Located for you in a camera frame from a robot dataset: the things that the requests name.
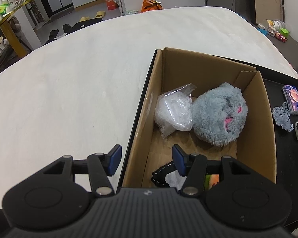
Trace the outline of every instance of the white plastic bag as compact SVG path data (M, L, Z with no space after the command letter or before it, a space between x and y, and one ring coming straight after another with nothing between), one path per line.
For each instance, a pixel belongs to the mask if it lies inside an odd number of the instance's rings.
M154 121L160 127L163 138L175 130L192 129L191 92L195 88L193 84L188 84L158 97Z

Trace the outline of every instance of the bed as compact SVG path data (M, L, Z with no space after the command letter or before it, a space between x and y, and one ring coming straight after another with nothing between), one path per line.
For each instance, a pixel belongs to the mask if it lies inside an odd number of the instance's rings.
M85 159L121 144L124 156L151 59L164 47L298 79L269 39L225 8L149 11L71 33L0 74L0 208L9 188L63 155ZM115 188L122 162L110 177ZM76 181L90 190L85 177Z

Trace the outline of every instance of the gray plush toy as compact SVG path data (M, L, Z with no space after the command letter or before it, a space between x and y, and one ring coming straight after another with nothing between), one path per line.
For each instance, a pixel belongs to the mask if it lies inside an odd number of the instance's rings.
M199 96L192 105L193 130L200 140L224 146L240 135L247 105L239 88L223 83Z

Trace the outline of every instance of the orange bag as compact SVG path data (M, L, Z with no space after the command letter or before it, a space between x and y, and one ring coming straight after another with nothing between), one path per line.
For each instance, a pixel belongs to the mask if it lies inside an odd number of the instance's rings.
M142 9L141 12L146 12L146 11L153 11L153 10L162 10L161 3L157 2L156 0L144 0L142 3Z

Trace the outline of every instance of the yellow slipper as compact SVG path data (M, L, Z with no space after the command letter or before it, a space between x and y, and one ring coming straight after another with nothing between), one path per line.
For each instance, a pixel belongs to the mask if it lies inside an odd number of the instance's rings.
M82 22L82 21L90 20L90 19L91 19L91 17L89 17L89 16L88 17L82 17L79 21Z
M105 16L106 12L105 11L101 11L101 12L97 12L95 19L97 18L103 18Z

